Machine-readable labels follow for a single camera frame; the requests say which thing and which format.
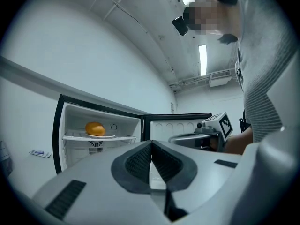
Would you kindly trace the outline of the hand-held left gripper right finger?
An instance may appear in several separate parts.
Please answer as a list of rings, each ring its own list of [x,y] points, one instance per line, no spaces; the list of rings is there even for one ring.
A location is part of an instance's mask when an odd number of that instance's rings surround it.
[[[152,141],[152,161],[165,184],[161,207],[151,213],[151,225],[230,225],[236,201],[224,188],[240,155],[195,150]]]

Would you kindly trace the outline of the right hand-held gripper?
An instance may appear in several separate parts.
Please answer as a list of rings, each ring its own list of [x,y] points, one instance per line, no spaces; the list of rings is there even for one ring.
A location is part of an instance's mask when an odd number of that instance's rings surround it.
[[[217,152],[222,152],[233,128],[226,112],[215,114],[197,124],[195,133],[175,135],[168,139],[169,143],[180,146],[203,149],[210,145],[210,138],[218,138]]]

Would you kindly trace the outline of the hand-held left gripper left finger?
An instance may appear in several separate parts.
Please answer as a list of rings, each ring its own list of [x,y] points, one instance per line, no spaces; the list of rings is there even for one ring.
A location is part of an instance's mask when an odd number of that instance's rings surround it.
[[[63,225],[170,225],[151,197],[151,147],[147,141],[88,156],[33,200]]]

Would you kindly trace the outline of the orange fruit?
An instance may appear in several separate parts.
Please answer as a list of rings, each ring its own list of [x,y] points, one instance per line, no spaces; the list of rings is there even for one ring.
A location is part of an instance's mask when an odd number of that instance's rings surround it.
[[[99,122],[89,122],[85,126],[86,133],[94,136],[104,136],[105,128]]]

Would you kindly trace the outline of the small white refrigerator black frame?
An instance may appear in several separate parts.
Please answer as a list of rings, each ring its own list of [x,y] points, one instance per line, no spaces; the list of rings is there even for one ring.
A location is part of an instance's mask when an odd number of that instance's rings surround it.
[[[61,173],[83,158],[117,147],[146,140],[168,141],[174,135],[192,133],[210,112],[187,114],[138,115],[60,95],[54,116],[52,153],[56,173]],[[86,136],[85,126],[99,122],[105,135]]]

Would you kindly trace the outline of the person's right forearm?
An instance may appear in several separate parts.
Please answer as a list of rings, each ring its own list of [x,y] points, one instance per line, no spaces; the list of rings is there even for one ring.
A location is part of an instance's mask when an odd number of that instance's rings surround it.
[[[224,148],[225,153],[242,155],[246,147],[253,143],[253,131],[249,126],[243,133],[228,138]]]

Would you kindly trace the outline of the white plate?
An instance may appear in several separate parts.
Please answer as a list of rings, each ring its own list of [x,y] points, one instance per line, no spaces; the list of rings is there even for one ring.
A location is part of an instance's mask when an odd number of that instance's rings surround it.
[[[97,139],[108,139],[108,138],[113,138],[116,135],[104,135],[104,136],[98,136],[98,135],[90,135],[88,133],[85,133],[86,136],[92,137],[92,138],[97,138]]]

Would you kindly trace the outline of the white and blue packet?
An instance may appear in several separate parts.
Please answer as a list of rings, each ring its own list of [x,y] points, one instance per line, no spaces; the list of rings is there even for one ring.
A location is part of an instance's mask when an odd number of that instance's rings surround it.
[[[42,158],[49,158],[51,156],[50,152],[45,152],[43,150],[31,150],[29,151],[29,153],[31,155],[42,157]]]

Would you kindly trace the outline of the white ceiling air conditioner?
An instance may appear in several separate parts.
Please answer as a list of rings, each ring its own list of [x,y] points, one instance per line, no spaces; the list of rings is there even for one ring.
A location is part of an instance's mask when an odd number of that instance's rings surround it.
[[[209,86],[217,87],[226,85],[229,81],[231,81],[232,75],[230,70],[218,71],[210,74],[209,78]]]

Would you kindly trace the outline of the short ceiling light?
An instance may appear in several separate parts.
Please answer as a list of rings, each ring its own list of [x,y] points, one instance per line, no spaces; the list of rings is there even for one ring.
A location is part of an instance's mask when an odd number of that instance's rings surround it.
[[[205,76],[207,74],[207,46],[200,45],[198,46],[199,57],[200,57],[200,72],[201,76]]]

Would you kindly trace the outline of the grey striped fabric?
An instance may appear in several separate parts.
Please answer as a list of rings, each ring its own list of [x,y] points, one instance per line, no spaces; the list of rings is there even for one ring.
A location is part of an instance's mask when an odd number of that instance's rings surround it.
[[[3,141],[0,141],[0,168],[6,177],[8,177],[13,170],[12,158]]]

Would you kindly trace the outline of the person's grey striped shirt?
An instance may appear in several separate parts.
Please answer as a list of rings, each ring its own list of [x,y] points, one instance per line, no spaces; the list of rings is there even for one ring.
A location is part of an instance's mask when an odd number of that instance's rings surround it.
[[[282,127],[267,96],[299,46],[295,31],[275,0],[238,0],[240,37],[236,75],[243,91],[246,122],[253,141]]]

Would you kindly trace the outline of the grey wall trunking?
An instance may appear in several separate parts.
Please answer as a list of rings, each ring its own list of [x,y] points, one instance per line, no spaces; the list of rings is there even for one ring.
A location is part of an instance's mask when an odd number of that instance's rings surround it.
[[[10,82],[51,99],[58,99],[60,94],[82,101],[117,109],[138,115],[149,115],[148,112],[97,97],[85,91],[65,85],[44,75],[33,72],[0,55],[0,76]]]

